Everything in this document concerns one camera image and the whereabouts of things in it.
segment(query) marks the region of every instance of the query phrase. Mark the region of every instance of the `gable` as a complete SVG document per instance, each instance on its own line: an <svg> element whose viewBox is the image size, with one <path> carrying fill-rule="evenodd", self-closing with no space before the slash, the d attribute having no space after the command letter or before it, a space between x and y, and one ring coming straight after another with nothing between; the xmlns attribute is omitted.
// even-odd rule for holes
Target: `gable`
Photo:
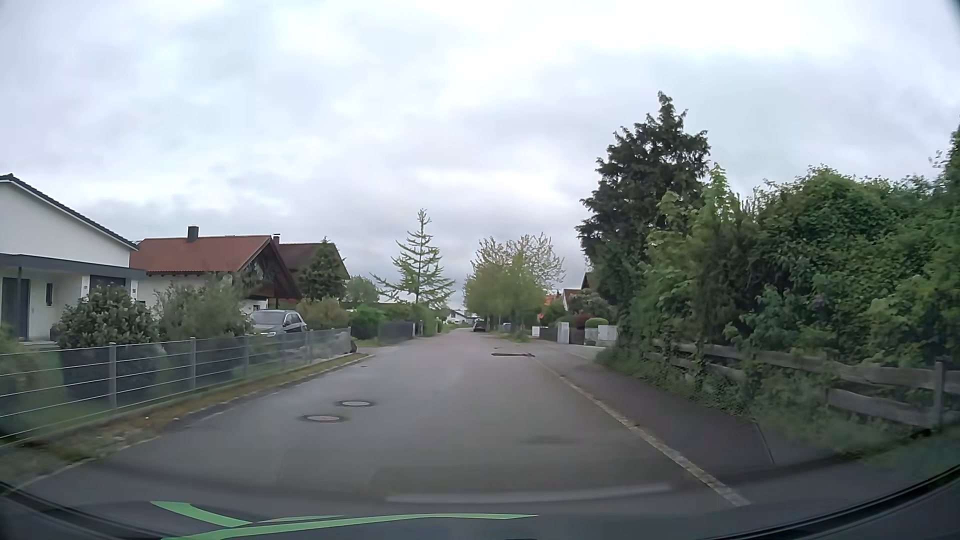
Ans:
<svg viewBox="0 0 960 540"><path fill-rule="evenodd" d="M0 177L0 253L129 266L129 240L41 195Z"/></svg>

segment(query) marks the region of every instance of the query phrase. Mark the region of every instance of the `roof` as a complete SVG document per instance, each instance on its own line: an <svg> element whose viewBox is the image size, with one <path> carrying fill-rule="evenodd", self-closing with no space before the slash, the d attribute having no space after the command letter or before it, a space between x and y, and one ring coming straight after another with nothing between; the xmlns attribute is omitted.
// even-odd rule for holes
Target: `roof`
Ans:
<svg viewBox="0 0 960 540"><path fill-rule="evenodd" d="M564 289L564 304L569 308L570 299L580 294L583 289Z"/></svg>
<svg viewBox="0 0 960 540"><path fill-rule="evenodd" d="M337 249L337 244L333 242L280 244L279 248L283 263L287 265L287 268L289 268L291 272L297 272L310 264L310 261L313 260L318 249L332 250L333 255L340 261L340 268L343 270L344 278L349 279L350 277L350 274L347 272L347 267L344 265L344 260L340 257L340 250Z"/></svg>
<svg viewBox="0 0 960 540"><path fill-rule="evenodd" d="M130 254L130 267L156 274L239 272L270 243L268 234L146 238Z"/></svg>
<svg viewBox="0 0 960 540"><path fill-rule="evenodd" d="M64 213L66 213L67 215L70 215L70 216L72 216L72 217L74 217L74 218L76 218L76 219L79 219L80 221L84 222L87 226L92 227L92 228L96 229L97 231L100 231L100 232L103 233L103 234L106 234L106 235L109 236L110 238L113 238L114 240L120 242L121 244L124 244L125 246L129 247L130 249L132 249L132 250L137 249L136 244L135 244L134 242L132 242L131 240L128 240L127 238L124 238L124 237L121 236L120 234L117 234L117 233L111 231L110 229L104 227L103 225L100 225L100 224L97 223L96 221L93 221L92 219L90 219L90 218L86 217L85 215L77 212L76 210L67 207L67 206L64 205L63 203L60 203L59 201L55 200L53 197L50 197L49 195L47 195L46 193L44 193L44 192L40 191L39 189L33 187L32 185L27 184L26 182L23 182L22 180L16 178L16 177L13 175L13 173L5 174L5 175L0 175L0 184L4 184L4 183L9 183L9 184L12 184L12 185L16 185L16 186L19 187L20 189L23 189L24 191L26 191L26 192L30 193L31 195L37 197L37 199L40 199L40 200L43 201L44 203L47 203L48 205L54 207L55 209L58 209L58 210L60 210L60 211L62 211L62 212L64 212Z"/></svg>
<svg viewBox="0 0 960 540"><path fill-rule="evenodd" d="M599 281L597 281L596 276L593 275L593 272L586 272L584 274L584 282L580 284L581 288L596 290Z"/></svg>

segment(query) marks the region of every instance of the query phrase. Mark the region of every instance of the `grass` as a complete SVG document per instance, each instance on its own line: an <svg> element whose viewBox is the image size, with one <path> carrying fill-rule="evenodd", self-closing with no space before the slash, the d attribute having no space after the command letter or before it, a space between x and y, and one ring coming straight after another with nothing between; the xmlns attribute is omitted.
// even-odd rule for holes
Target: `grass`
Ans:
<svg viewBox="0 0 960 540"><path fill-rule="evenodd" d="M29 479L52 473L77 461L101 458L131 444L158 436L164 428L190 413L213 405L221 405L248 394L308 379L321 372L344 365L366 355L354 353L322 360L289 371L262 371L258 379L247 379L205 388L179 396L167 403L161 401L147 408L133 409L103 424L68 432L51 441L28 442L20 447L4 449L0 459L0 481L17 485Z"/></svg>

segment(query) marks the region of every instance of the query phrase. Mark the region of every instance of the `parked car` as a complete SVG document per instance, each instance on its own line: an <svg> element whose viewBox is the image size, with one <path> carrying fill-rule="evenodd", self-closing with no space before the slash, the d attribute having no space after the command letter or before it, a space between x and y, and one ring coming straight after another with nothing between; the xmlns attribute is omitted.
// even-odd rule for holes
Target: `parked car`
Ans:
<svg viewBox="0 0 960 540"><path fill-rule="evenodd" d="M254 311L250 318L254 331L268 336L307 331L303 317L292 309L259 309Z"/></svg>

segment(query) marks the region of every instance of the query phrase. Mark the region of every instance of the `red roof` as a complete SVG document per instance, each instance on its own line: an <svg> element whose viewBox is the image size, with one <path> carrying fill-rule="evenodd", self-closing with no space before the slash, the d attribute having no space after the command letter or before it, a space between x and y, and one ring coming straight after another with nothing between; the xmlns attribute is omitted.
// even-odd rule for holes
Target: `red roof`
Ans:
<svg viewBox="0 0 960 540"><path fill-rule="evenodd" d="M169 274L238 272L271 238L268 234L201 236L192 242L186 238L147 238L130 253L130 267Z"/></svg>

